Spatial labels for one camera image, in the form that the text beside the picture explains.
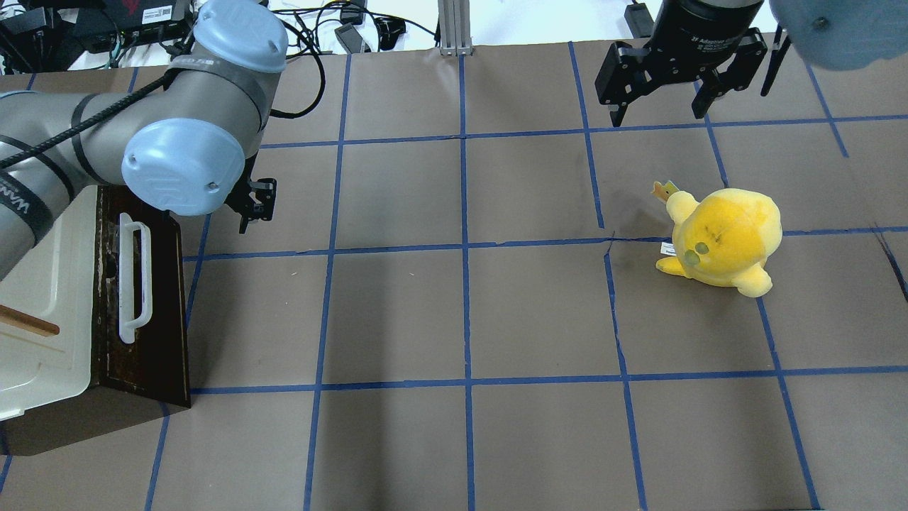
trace white tag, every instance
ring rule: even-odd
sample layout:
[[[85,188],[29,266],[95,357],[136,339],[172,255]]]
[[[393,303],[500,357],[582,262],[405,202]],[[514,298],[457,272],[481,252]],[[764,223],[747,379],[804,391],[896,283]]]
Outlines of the white tag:
[[[155,23],[159,21],[170,21],[172,12],[172,5],[145,9],[144,11],[142,11],[142,25],[148,25],[149,23]]]

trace metal frame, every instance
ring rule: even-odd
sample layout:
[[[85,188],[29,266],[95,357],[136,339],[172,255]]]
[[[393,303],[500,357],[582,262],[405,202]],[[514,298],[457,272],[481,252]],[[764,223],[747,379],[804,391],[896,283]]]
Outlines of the metal frame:
[[[442,55],[473,55],[469,0],[439,0],[439,29]]]

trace yellow plush toy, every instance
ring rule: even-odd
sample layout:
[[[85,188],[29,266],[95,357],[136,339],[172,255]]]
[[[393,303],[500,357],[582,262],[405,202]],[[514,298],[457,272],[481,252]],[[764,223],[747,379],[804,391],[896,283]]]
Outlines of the yellow plush toy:
[[[666,201],[675,222],[675,253],[656,268],[711,286],[737,287],[744,296],[765,295],[773,286],[763,269],[782,242],[779,208],[757,192],[726,188],[698,203],[669,181],[656,183],[653,195]]]

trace wooden dowel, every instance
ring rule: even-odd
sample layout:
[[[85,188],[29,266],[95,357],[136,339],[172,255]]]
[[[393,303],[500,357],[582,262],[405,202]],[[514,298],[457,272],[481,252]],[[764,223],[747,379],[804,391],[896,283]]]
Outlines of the wooden dowel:
[[[44,321],[41,318],[30,316],[24,312],[19,312],[7,306],[0,306],[0,323],[6,323],[23,330],[28,330],[33,334],[50,337],[60,334],[60,327]]]

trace red logo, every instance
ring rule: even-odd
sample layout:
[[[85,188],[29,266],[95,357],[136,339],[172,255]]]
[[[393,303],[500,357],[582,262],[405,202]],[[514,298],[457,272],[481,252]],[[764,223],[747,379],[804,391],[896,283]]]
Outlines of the red logo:
[[[140,0],[120,0],[123,4],[123,7],[126,7],[129,10],[129,15],[135,14],[135,10],[139,8]]]

